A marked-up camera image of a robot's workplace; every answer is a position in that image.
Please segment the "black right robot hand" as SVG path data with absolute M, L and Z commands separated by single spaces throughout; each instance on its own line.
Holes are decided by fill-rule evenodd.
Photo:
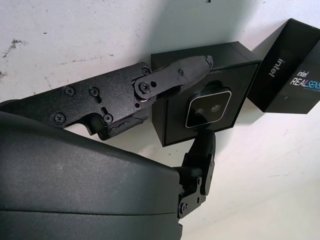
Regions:
M 216 136 L 198 132 L 180 167 L 104 144 L 158 99 L 197 84 L 211 56 L 156 71 L 140 62 L 0 104 L 3 240 L 179 240 L 206 200 Z

